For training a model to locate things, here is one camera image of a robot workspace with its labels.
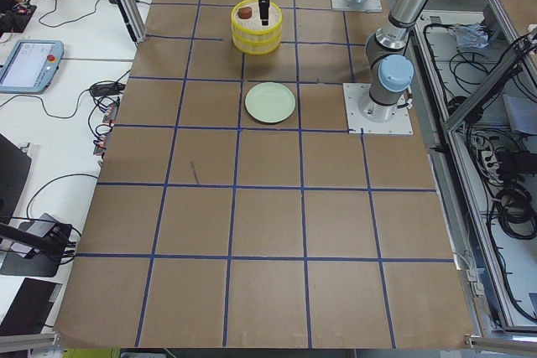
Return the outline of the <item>brown bun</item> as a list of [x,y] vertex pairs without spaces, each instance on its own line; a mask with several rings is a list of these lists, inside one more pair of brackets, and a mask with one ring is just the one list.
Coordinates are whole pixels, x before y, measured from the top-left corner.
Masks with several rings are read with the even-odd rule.
[[237,18],[241,20],[248,20],[253,16],[253,9],[249,6],[241,7],[237,10]]

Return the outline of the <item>yellow steamer layer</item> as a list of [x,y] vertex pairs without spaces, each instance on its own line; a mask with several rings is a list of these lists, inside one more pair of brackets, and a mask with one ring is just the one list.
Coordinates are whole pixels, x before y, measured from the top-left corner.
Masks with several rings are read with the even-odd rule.
[[266,55],[274,52],[280,45],[281,34],[276,35],[246,35],[240,33],[232,35],[232,42],[235,47],[243,52],[253,56]]
[[[241,9],[250,8],[248,18],[240,17]],[[270,36],[280,35],[283,24],[281,9],[273,2],[268,8],[268,24],[263,25],[258,0],[243,0],[231,12],[231,30],[235,36],[242,35],[247,39],[267,39]]]

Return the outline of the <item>light green plate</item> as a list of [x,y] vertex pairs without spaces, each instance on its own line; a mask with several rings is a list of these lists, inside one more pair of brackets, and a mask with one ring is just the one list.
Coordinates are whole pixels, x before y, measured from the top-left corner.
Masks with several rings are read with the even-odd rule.
[[292,115],[296,107],[295,96],[287,87],[275,82],[255,85],[246,95],[245,107],[255,120],[274,124]]

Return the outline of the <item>black power adapter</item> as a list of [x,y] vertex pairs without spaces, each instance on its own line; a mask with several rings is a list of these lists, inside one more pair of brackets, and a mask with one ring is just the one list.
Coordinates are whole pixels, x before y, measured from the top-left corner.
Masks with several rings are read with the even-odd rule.
[[115,96],[121,94],[125,85],[119,82],[100,82],[90,87],[90,94],[94,97]]

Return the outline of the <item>white cloth bundle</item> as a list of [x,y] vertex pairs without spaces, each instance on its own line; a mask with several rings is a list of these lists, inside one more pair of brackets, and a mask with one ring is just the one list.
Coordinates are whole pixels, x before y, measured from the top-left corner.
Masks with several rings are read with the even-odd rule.
[[452,33],[460,48],[483,49],[489,43],[488,34],[479,23],[470,25],[456,24],[452,27]]

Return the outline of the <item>teach pendant tablet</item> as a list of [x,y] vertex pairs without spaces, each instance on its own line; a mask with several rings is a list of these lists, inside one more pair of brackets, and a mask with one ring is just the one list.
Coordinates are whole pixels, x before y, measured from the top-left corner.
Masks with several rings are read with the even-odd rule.
[[1,92],[41,94],[50,85],[64,54],[58,40],[18,40],[1,69]]

